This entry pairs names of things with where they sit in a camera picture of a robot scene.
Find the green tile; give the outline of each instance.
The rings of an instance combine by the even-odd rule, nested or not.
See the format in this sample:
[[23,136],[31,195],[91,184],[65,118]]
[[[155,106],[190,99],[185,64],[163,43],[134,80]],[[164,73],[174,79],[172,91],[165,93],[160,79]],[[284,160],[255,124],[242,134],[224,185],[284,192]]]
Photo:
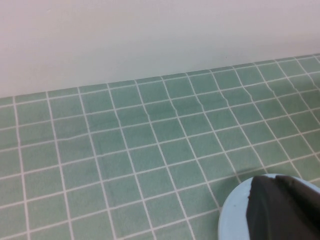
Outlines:
[[227,155],[230,158],[237,173],[246,172],[262,167],[259,158],[252,147],[230,151],[227,153]]
[[307,73],[320,71],[320,62],[318,62],[315,57],[299,59],[298,61]]
[[144,83],[150,83],[150,82],[161,81],[161,80],[162,80],[161,77],[154,76],[154,77],[147,77],[147,78],[137,79],[136,82],[138,84],[144,84]]
[[40,231],[32,232],[31,233],[32,240],[56,240],[56,239],[63,239],[63,240],[71,240],[69,225],[67,223],[61,224],[58,226],[45,228]]
[[188,136],[211,132],[210,124],[204,114],[182,117],[180,121]]
[[306,141],[309,143],[310,147],[315,152],[320,151],[320,131],[313,131],[303,135]]
[[309,108],[319,108],[320,107],[320,92],[319,90],[303,92],[301,93],[303,100],[309,106]]
[[255,64],[256,65],[265,65],[265,64],[272,64],[275,63],[275,60],[266,60],[266,61],[256,61]]
[[21,176],[0,180],[0,206],[24,200]]
[[84,114],[79,96],[69,96],[50,100],[54,119]]
[[114,129],[119,127],[118,119],[114,111],[88,114],[86,119],[90,132]]
[[19,173],[20,159],[18,150],[0,152],[0,178]]
[[221,109],[228,106],[227,101],[220,92],[199,95],[198,99],[205,111]]
[[155,236],[157,240],[177,240],[177,239],[192,240],[193,239],[189,226],[185,221],[160,228],[155,231]]
[[0,150],[18,146],[16,129],[0,130]]
[[160,145],[167,164],[175,164],[194,158],[187,140],[177,140]]
[[165,81],[165,85],[170,98],[179,98],[194,94],[187,77]]
[[0,209],[0,238],[23,233],[27,230],[23,204]]
[[71,218],[94,213],[106,208],[101,184],[87,186],[67,193]]
[[113,109],[108,91],[99,91],[81,95],[85,113],[95,113]]
[[140,147],[156,142],[149,124],[125,128],[123,129],[123,134],[128,148]]
[[96,84],[96,85],[81,86],[79,87],[79,91],[80,93],[83,94],[83,93],[90,93],[94,91],[105,90],[107,88],[108,88],[107,84],[103,83],[103,84]]
[[301,133],[320,128],[317,119],[309,111],[292,115],[291,119]]
[[54,91],[48,91],[49,98],[62,97],[62,96],[72,95],[72,94],[78,94],[78,90],[77,90],[76,87],[60,89],[60,90],[54,90]]
[[277,138],[288,137],[299,133],[287,116],[269,120],[267,124]]
[[128,86],[111,90],[114,106],[116,108],[129,107],[141,104],[136,86]]
[[134,80],[129,80],[129,81],[110,82],[108,84],[110,88],[119,88],[119,87],[135,85],[136,83]]
[[148,200],[145,204],[153,227],[172,223],[184,218],[175,193]]
[[32,172],[24,175],[26,198],[61,192],[62,182],[59,167]]
[[122,127],[147,123],[149,121],[143,106],[120,109],[116,111],[116,113],[119,117]]
[[130,155],[136,172],[165,165],[158,146],[147,146],[131,150]]
[[232,108],[232,111],[239,124],[248,124],[262,120],[254,104],[236,106]]
[[172,107],[170,101],[148,104],[145,105],[145,109],[151,121],[168,119],[176,116],[176,111]]
[[271,131],[264,122],[254,123],[242,127],[252,144],[258,144],[274,139]]
[[67,220],[63,194],[29,201],[27,207],[31,230]]
[[199,159],[199,163],[208,181],[235,174],[225,154]]
[[190,81],[196,94],[217,91],[217,85],[211,74],[191,76]]
[[320,161],[315,156],[295,160],[293,164],[304,180],[310,181],[320,177]]
[[173,100],[172,103],[179,116],[202,112],[201,105],[194,96]]
[[233,67],[235,69],[238,69],[238,68],[246,68],[246,67],[252,67],[252,66],[254,66],[253,63],[244,63],[244,64],[234,65]]
[[54,142],[21,149],[24,171],[41,169],[58,164],[57,150]]
[[276,141],[256,145],[254,149],[265,166],[288,160],[280,144]]
[[104,189],[111,208],[141,199],[134,176],[107,181],[104,183]]
[[38,92],[38,93],[15,96],[14,98],[15,98],[15,102],[18,104],[23,102],[45,99],[47,98],[47,96],[45,92]]
[[13,127],[15,125],[16,117],[14,107],[7,106],[0,108],[0,129]]
[[258,68],[266,81],[281,79],[285,77],[284,73],[276,63],[261,65],[258,66]]
[[54,130],[57,139],[68,139],[88,133],[84,116],[55,120]]
[[268,82],[268,85],[273,90],[274,94],[278,97],[297,92],[288,79],[281,79],[277,81]]
[[229,106],[246,104],[251,102],[251,98],[244,88],[226,90],[223,91],[222,94],[228,101]]
[[206,113],[213,129],[225,129],[237,125],[234,115],[230,109],[222,109]]
[[301,136],[293,136],[280,140],[284,150],[291,159],[311,154],[311,150]]
[[142,173],[137,177],[144,198],[153,197],[174,190],[166,168]]
[[305,71],[296,60],[279,62],[279,65],[287,76],[294,76],[305,73]]
[[50,113],[47,101],[37,101],[32,103],[19,104],[16,106],[16,111],[18,114],[18,121],[20,125],[50,120]]
[[127,152],[99,157],[98,163],[104,180],[133,173]]
[[286,115],[280,103],[276,99],[257,102],[255,104],[264,119],[270,119]]
[[81,136],[58,142],[62,163],[93,157],[89,136]]
[[240,87],[241,83],[234,70],[215,72],[214,77],[220,89]]
[[176,74],[170,74],[170,75],[162,76],[162,78],[164,80],[167,80],[167,79],[182,78],[182,77],[185,77],[185,76],[186,76],[185,73],[176,73]]
[[66,189],[99,181],[97,165],[94,159],[64,165],[62,170]]
[[111,130],[92,134],[92,141],[97,155],[126,149],[120,130]]
[[279,101],[288,114],[294,114],[308,109],[299,94],[280,97]]
[[219,131],[216,135],[226,151],[249,145],[245,135],[239,127]]
[[107,212],[102,212],[73,221],[72,230],[76,240],[113,239],[111,224]]
[[293,76],[290,77],[289,80],[298,91],[307,91],[316,88],[308,75]]
[[207,185],[189,188],[179,192],[183,208],[188,217],[217,208]]
[[222,152],[220,144],[213,133],[190,137],[189,140],[198,158]]
[[125,240],[154,240],[154,236],[152,232],[142,233],[132,237],[126,237]]
[[253,178],[254,176],[260,176],[260,175],[264,175],[264,174],[266,174],[266,171],[264,169],[260,169],[260,170],[255,170],[255,171],[241,174],[238,177],[241,182],[244,182],[245,180]]
[[261,83],[253,86],[246,86],[245,89],[249,92],[253,101],[260,101],[274,98],[273,92],[267,84]]
[[111,210],[115,234],[118,238],[150,228],[145,208],[136,203]]
[[311,73],[309,75],[314,83],[318,88],[320,88],[320,72],[317,73]]
[[51,122],[22,126],[19,128],[19,135],[22,146],[54,139]]
[[219,212],[199,216],[190,220],[197,240],[218,240]]
[[266,171],[269,174],[283,174],[299,178],[297,171],[291,165],[290,162],[279,164],[276,166],[267,167]]
[[258,84],[264,81],[256,66],[240,68],[237,69],[236,72],[244,86]]
[[13,104],[13,102],[14,101],[13,101],[13,97],[12,96],[0,98],[0,106]]
[[320,121],[320,109],[316,109],[312,111],[314,116],[316,117],[316,119],[318,119],[318,121]]
[[174,165],[169,169],[177,189],[200,184],[205,181],[196,161]]
[[140,89],[142,101],[144,103],[151,103],[168,99],[165,85],[162,81],[152,82],[138,86]]
[[211,69],[211,71],[212,72],[220,72],[220,71],[232,70],[232,69],[233,69],[232,66],[224,66],[224,67],[213,68],[213,69]]
[[177,119],[152,123],[156,138],[159,142],[178,139],[185,136]]
[[188,76],[193,76],[193,75],[198,75],[198,74],[209,74],[211,73],[209,70],[205,69],[205,70],[199,70],[199,71],[190,71],[187,72],[186,74]]
[[224,204],[228,195],[238,184],[239,182],[234,176],[210,183],[210,188],[220,206]]

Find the tile floor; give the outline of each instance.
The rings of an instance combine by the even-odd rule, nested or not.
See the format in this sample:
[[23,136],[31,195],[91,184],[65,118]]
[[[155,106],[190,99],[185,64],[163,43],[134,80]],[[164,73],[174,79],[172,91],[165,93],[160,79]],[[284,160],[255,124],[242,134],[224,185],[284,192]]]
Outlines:
[[320,186],[320,54],[0,99],[0,240],[214,240],[265,173]]

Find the wall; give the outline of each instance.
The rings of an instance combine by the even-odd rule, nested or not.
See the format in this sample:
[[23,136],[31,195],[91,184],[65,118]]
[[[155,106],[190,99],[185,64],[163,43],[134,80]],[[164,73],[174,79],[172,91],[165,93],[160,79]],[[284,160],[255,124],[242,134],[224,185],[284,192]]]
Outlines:
[[318,0],[3,0],[0,97],[320,52]]

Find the black object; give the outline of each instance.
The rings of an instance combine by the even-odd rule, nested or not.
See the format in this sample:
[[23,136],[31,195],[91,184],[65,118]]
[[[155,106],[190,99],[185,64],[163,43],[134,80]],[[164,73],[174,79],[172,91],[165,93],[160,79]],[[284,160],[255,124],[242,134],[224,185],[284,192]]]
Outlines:
[[250,240],[320,240],[320,194],[291,176],[252,179]]

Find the light blue round base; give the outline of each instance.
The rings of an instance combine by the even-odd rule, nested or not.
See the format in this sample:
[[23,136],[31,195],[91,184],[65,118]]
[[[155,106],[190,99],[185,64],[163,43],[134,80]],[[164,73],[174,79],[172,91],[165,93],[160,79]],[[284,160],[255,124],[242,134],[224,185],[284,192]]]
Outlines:
[[[279,174],[265,174],[274,178]],[[246,211],[251,189],[252,177],[238,185],[225,200],[218,224],[219,240],[250,240]],[[297,178],[299,181],[320,193],[317,186]]]

